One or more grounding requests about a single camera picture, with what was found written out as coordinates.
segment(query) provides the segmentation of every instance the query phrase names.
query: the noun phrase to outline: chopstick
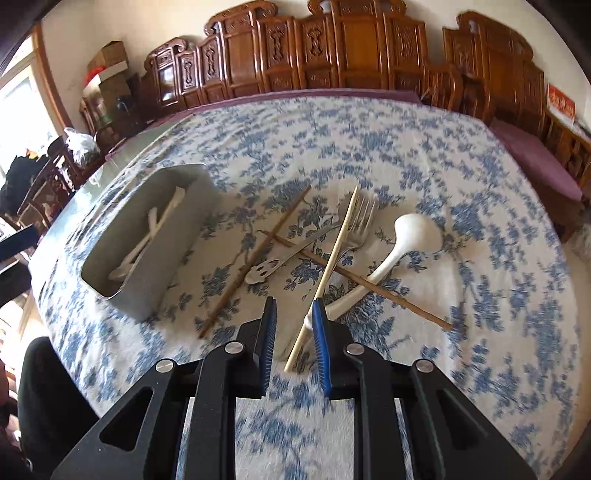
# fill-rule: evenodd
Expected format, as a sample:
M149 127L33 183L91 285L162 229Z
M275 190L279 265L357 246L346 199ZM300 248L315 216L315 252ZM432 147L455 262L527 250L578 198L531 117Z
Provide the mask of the chopstick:
M273 236L277 234L279 229L287 221L289 216L295 211L295 209L298 207L298 205L301 203L301 201L304 199L304 197L310 191L311 188L312 188L312 186L308 185L304 190L301 191L301 193L293 201L293 203L290 205L290 207L285 211L285 213L283 215L281 215L281 218L279 218L279 221L275 224L275 226L273 227L273 230L271 230L267 234L267 237L263 240L263 242L252 253L250 260L248 260L248 262L246 262L244 267L242 267L242 269L240 270L240 272L238 273L238 275L236 276L234 281L226 289L226 291L222 295L222 298L219 300L219 302L217 303L215 308L212 310L212 312L207 317L207 320L205 321L205 323L203 324L203 327L201 328L201 331L199 332L199 338L203 338L205 336L205 334L207 333L207 331L211 328L213 323L216 321L219 313L223 310L223 308L228 303L228 300L230 300L232 295L234 295L236 290L240 287L240 285L242 285L242 282L244 281L244 278L246 277L246 274L248 273L248 271L252 267L254 267L254 265L258 262L258 258L261 256L261 254L263 253L263 251L265 250L267 245L269 245L271 243Z
M293 246L292 242L290 242L289 240L287 240L279 235L274 235L273 237L275 238L275 240L277 240L279 243L285 245L286 247ZM300 255L303 255L304 257L309 258L313 262L318 263L318 265L326 265L326 260L324 258L322 258L322 257L320 257L308 250L302 250L299 253L300 253ZM413 303L410 303L407 299L401 297L400 295L398 295L396 293L392 293L391 291L386 290L385 288L381 287L380 285L374 285L373 283L367 281L365 278L354 274L353 272L347 270L346 268L343 268L343 267L337 265L335 267L335 272L340 273L341 275L348 278L349 280L354 281L356 284L359 284L359 285L367 288L368 290L373 291L374 293L377 293L378 295L381 295L382 297L385 297L386 299L391 300L394 303L397 303L401 307L404 307L404 308L410 310L411 312L416 313L417 315L424 318L425 320L435 323L437 326L440 326L446 332L449 332L452 329L451 323L447 323L445 320L442 320L441 318L436 317L435 315L433 315L429 312L425 312L425 310L417 307Z
M324 273L322 274L322 278L318 283L318 288L316 289L316 293L314 295L315 299L321 298L324 295L324 289L326 288L330 276L332 275L333 270L340 258L340 247L345 243L347 240L347 234L349 233L349 224L353 218L353 213L355 211L355 205L357 204L357 197L359 196L359 186L355 187L353 191L353 195L351 195L351 200L349 201L349 208L347 209L347 215L345 215L345 219L343 220L343 225L341 225L339 230L339 235L336 238L336 242L333 245L332 252L330 253L330 257L328 262L326 263L326 268L324 269ZM306 337L308 336L308 328L306 327L305 323L302 323L300 333L297 336L297 340L295 341L294 347L291 350L290 356L287 359L287 363L285 364L284 372L290 372L293 368L297 356L300 354L301 348L304 346L306 342Z

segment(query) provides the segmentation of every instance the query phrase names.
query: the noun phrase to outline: silver screw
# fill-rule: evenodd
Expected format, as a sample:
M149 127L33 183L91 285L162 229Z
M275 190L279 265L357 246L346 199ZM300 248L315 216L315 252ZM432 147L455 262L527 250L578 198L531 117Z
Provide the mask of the silver screw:
M430 374L433 371L433 362L429 360L419 360L417 362L417 370L424 374Z
M172 360L161 360L160 362L158 362L156 364L156 371L161 373L161 374L165 374L170 372L174 367L174 363Z
M361 355L363 352L365 352L363 345L358 343L350 343L347 345L347 353L350 355Z
M226 352L228 353L240 353L242 352L244 345L240 342L230 342L226 345Z

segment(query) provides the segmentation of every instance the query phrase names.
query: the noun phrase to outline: white plastic bag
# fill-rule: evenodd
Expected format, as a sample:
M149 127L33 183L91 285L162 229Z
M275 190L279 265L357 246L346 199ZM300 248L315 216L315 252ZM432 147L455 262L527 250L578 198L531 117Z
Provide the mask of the white plastic bag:
M81 134L73 128L65 128L68 139L66 144L74 155L74 161L81 168L86 168L97 155L100 155L99 146L95 139L88 134Z

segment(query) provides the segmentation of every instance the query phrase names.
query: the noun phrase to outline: gray utensil holder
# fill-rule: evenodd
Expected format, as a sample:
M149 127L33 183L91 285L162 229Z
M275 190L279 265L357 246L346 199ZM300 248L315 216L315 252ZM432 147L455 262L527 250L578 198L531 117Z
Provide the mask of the gray utensil holder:
M176 187L185 189L183 200L144 248L125 281L109 280L109 273L148 233L150 209L157 207L160 218ZM100 236L82 265L82 280L118 310L145 320L160 305L183 254L195 241L219 197L203 164L155 171Z

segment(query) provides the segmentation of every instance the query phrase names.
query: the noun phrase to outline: blue floral pattern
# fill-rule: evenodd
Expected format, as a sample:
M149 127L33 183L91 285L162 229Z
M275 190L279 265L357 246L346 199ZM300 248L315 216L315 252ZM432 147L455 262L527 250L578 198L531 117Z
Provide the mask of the blue floral pattern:
M158 168L203 162L223 193L189 249L158 312L138 323L80 279L109 221ZM368 294L339 321L357 341L406 364L430 358L485 413L540 478L565 454L581 379L577 313L560 243L521 171L481 122L455 113L365 98L294 98L196 113L138 156L72 233L51 277L35 292L60 358L103 414L157 359L187 362L231 340L278 300L271 386L236 407L239 478L352 478L350 402L321 395L312 342L297 372L282 371L322 269L292 259L269 282L242 286L203 340L208 311L305 185L313 189L282 235L297 241L337 219L339 199L360 184L379 198L365 246L342 259L369 274L395 243L394 220L433 218L444 248L412 252L387 279L453 325L444 333ZM312 250L328 256L335 233ZM266 252L272 258L282 247ZM335 274L332 301L354 285Z

